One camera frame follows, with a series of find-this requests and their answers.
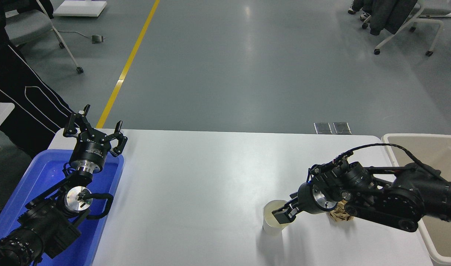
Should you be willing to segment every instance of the black pants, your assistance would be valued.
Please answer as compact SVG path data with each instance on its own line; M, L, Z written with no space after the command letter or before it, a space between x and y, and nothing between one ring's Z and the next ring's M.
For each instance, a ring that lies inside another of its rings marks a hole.
M0 130L32 158L48 148L72 113L12 44L0 50L0 102L15 104Z

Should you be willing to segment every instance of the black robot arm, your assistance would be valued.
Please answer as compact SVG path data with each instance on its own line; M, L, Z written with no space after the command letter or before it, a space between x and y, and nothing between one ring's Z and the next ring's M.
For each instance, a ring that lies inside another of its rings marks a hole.
M451 182L405 148L388 144L403 149L415 161L404 167L363 167L359 162L347 161L354 150L382 145L387 144L357 147L327 164L311 167L298 192L272 212L276 220L286 224L303 211L330 212L344 199L350 215L404 231L416 231L418 221L425 215L451 222ZM374 174L391 174L396 179L388 182Z
M113 196L91 193L87 186L94 174L102 171L109 152L114 157L122 153L127 137L121 132L122 121L109 136L92 128L86 118L88 110L89 105L72 113L63 131L65 137L77 138L63 169L65 178L28 202L27 211L18 218L20 227L0 239L0 266L36 265L43 253L54 258L81 235L77 227L82 221L101 219L109 213ZM111 150L114 139L119 143ZM102 213L90 215L92 199L107 200Z

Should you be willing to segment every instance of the paper cup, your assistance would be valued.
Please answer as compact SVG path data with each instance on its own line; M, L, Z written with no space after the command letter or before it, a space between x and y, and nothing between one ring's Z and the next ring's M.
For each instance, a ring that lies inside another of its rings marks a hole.
M272 200L263 207L263 230L269 235L279 234L289 224L279 224L272 211L283 207L286 200Z

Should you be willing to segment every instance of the black cable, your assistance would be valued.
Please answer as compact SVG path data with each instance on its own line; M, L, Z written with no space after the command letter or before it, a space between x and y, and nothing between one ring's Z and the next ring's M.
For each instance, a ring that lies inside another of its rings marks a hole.
M65 174L65 177L67 177L68 175L70 175L70 173L72 173L72 172L74 172L75 171L75 169L74 168L72 168L72 167L66 167L67 165L69 165L69 162L67 162L67 163L65 163L64 165L63 165L63 174Z
M374 143L374 144L362 145L362 146L350 149L350 150L346 151L345 153L342 153L341 155L339 155L336 158L336 160L341 160L342 158L344 158L344 156L351 156L351 155L353 155L353 152L356 150L373 147L373 146L392 146L392 147L399 148L399 149L403 150L406 153L406 155L408 155L408 157L410 157L410 159L413 160L413 162L415 162L419 167L423 168L426 172L433 175L433 177L435 177L437 180L446 181L439 174L437 174L433 170L429 169L423 162L421 162L418 158L416 158L416 156L413 155L409 150L407 150L406 148L404 148L400 145L392 144L392 143Z

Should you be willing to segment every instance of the white box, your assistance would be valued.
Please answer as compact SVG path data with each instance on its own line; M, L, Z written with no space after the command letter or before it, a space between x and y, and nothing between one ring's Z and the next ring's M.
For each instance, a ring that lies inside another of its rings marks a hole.
M441 176L451 181L451 135L386 134L382 141L405 147L423 163L441 170ZM412 162L398 148L386 146L386 151L394 166ZM451 223L425 216L418 225L433 264L451 265Z

